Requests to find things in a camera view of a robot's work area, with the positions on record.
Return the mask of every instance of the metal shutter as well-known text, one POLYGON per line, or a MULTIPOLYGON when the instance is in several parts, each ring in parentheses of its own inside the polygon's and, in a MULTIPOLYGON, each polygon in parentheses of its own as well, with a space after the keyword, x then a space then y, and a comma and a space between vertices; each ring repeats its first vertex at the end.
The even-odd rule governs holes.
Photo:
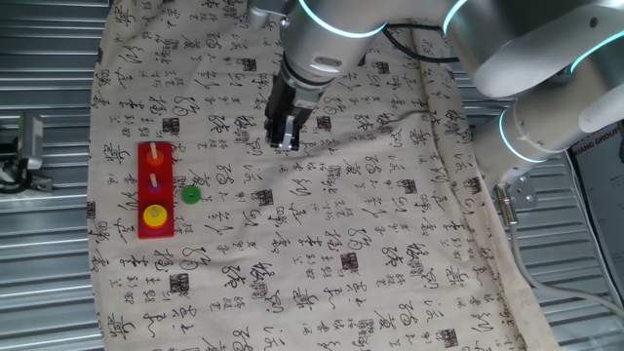
MULTIPOLYGON (((494 100, 483 96, 459 64, 453 72, 471 125, 481 126, 500 116, 513 102, 511 98, 494 100)), ((537 208, 518 212, 521 254, 528 271, 548 285, 607 298, 617 296, 605 277, 605 262, 584 220, 582 200, 573 185, 566 156, 560 154, 540 164, 529 175, 538 198, 537 208)), ((601 351, 621 350, 624 330, 605 307, 533 291, 563 350, 601 350, 597 342, 601 351)))
POLYGON ((0 0, 0 142, 44 117, 54 192, 0 197, 0 350, 102 350, 87 251, 91 85, 106 0, 0 0))
MULTIPOLYGON (((89 101, 106 0, 0 0, 0 142, 18 116, 45 118, 43 175, 52 195, 0 197, 0 350, 102 350, 91 288, 85 219, 89 101)), ((472 124, 511 100, 481 96, 454 69, 472 124)), ((531 172, 536 210, 520 213, 529 270, 541 281, 609 294, 604 265, 581 218, 564 158, 531 172)), ((537 294, 567 351, 592 350, 590 336, 621 342, 603 328, 610 313, 584 301, 537 294)))

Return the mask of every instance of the wire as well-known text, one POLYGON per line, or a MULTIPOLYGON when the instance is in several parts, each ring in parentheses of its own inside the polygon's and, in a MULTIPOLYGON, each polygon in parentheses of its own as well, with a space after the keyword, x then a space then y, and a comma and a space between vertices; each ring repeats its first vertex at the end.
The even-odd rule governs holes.
POLYGON ((412 28, 412 29, 442 31, 442 29, 437 25, 416 24, 416 23, 388 23, 386 24, 386 28, 412 28))
POLYGON ((22 159, 18 163, 18 170, 16 172, 16 180, 15 181, 5 181, 2 180, 0 183, 3 185, 14 186, 14 188, 6 188, 0 187, 0 194, 19 194, 22 191, 28 189, 30 184, 32 184, 32 174, 28 171, 28 159, 22 159))
POLYGON ((585 195, 585 192, 582 190, 584 189, 584 187, 582 186, 582 179, 580 179, 576 174, 577 169, 574 166, 575 164, 572 162, 572 158, 570 157, 570 152, 571 152, 571 148, 568 151, 565 151, 564 154, 565 154, 565 157, 567 158, 567 163, 569 164, 569 170, 572 175, 572 185, 574 186, 574 191, 578 194, 578 197, 580 197, 580 200, 576 199, 576 203, 578 204, 578 207, 581 209, 581 212, 583 213, 585 217, 585 222, 587 223, 587 229, 589 233, 594 238, 594 245, 596 247, 596 250, 599 253, 598 259, 600 260, 600 263, 603 265, 603 267, 605 267, 605 275, 606 275, 609 287, 614 293, 617 294, 617 297, 619 298, 619 302, 620 302, 619 304, 622 305, 621 303, 622 294, 617 289, 617 287, 615 287, 615 282, 613 281, 612 273, 608 270, 608 268, 606 268, 605 252, 603 251, 603 248, 601 248, 600 238, 598 237, 595 224, 594 224, 594 220, 590 218, 590 213, 588 209, 589 201, 585 195))
MULTIPOLYGON (((392 45, 394 45, 403 54, 411 57, 412 59, 418 59, 418 60, 421 60, 421 61, 424 61, 424 62, 430 62, 430 63, 454 63, 454 62, 459 62, 459 58, 429 58, 429 57, 426 57, 426 56, 423 56, 423 55, 419 55, 419 54, 411 51, 410 49, 408 49, 407 47, 405 47, 401 43, 399 43, 397 41, 397 39, 395 39, 395 37, 392 36, 392 34, 390 34, 390 31, 388 30, 388 26, 389 25, 392 25, 392 24, 386 25, 386 27, 384 27, 383 30, 381 30, 383 35, 385 35, 386 38, 388 38, 388 40, 390 41, 390 43, 392 43, 392 45)), ((427 26, 426 29, 427 30, 431 30, 432 27, 427 26)))
POLYGON ((615 313, 619 317, 624 318, 623 309, 621 309, 614 303, 607 301, 601 297, 598 297, 594 294, 591 294, 588 292, 579 292, 579 291, 575 291, 571 289, 549 287, 545 284, 542 284, 536 281, 535 278, 533 278, 533 276, 531 276, 530 273, 528 273, 527 268, 525 267, 525 264, 523 263, 523 259, 520 256, 520 243, 518 241, 518 229, 516 228, 516 224, 509 225, 509 233, 511 235, 511 248, 512 248, 512 253, 514 254, 514 260, 516 261, 516 265, 518 266, 520 273, 523 275, 523 277, 525 277, 526 281, 529 284, 534 286, 536 289, 545 291, 547 293, 560 294, 560 295, 564 295, 568 297, 583 298, 589 301, 598 302, 602 306, 613 311, 613 313, 615 313))
POLYGON ((0 144, 0 154, 15 154, 16 150, 11 143, 0 144))

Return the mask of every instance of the red peg board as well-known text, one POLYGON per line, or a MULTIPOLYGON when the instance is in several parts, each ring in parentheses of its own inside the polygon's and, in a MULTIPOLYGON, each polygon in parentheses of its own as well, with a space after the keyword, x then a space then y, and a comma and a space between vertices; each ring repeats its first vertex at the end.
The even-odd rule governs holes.
POLYGON ((174 161, 172 145, 156 143, 156 149, 164 157, 160 165, 150 165, 147 158, 151 158, 150 143, 138 145, 138 238, 155 239, 171 238, 174 236, 174 161), (150 175, 156 175, 158 188, 151 186, 150 175), (160 205, 167 210, 167 222, 161 229, 152 230, 143 223, 143 212, 151 205, 160 205))

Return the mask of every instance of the cloth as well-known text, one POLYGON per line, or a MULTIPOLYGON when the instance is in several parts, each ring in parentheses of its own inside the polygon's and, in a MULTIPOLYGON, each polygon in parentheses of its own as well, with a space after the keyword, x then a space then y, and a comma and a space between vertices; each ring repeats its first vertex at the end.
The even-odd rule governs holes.
MULTIPOLYGON (((448 67, 383 37, 298 152, 264 143, 282 48, 241 1, 116 1, 92 98, 106 350, 556 350, 475 167, 448 67), (137 238, 137 146, 174 147, 175 236, 137 238), (201 201, 184 204, 194 184, 201 201)), ((435 32, 396 30, 423 55, 435 32)))

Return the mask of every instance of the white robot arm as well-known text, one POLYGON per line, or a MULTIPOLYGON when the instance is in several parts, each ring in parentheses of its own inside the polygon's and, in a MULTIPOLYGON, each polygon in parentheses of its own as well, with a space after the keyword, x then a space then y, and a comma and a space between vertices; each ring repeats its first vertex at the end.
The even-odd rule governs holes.
POLYGON ((405 18, 436 22, 484 95, 524 93, 475 135, 490 189, 624 117, 623 0, 249 0, 251 25, 269 14, 283 16, 285 50, 265 111, 272 147, 297 150, 332 79, 405 18), (567 67, 569 83, 546 82, 567 67))

